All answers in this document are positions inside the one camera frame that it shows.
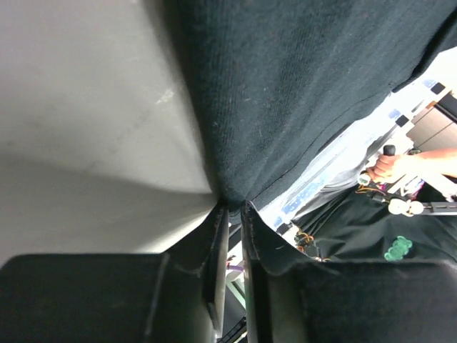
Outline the black t shirt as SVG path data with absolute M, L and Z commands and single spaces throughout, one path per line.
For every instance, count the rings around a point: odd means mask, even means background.
M 165 1 L 164 16 L 234 219 L 456 46 L 454 1 Z

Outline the operator forearm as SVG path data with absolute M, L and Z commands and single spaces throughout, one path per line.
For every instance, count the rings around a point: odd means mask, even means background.
M 456 178 L 456 148 L 425 151 L 409 158 L 413 170 L 418 174 L 441 174 Z

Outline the operator bare hand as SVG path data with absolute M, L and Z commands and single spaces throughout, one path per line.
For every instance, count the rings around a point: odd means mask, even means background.
M 370 178 L 376 183 L 393 183 L 409 173 L 411 157 L 407 155 L 380 155 L 376 163 L 367 168 Z

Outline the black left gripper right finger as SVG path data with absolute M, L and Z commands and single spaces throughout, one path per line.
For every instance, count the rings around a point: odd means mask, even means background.
M 250 342 L 454 342 L 456 265 L 319 262 L 241 210 Z

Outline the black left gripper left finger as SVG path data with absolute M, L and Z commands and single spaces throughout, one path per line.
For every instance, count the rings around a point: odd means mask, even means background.
M 1 268 L 3 342 L 215 342 L 229 214 L 160 254 L 25 254 Z

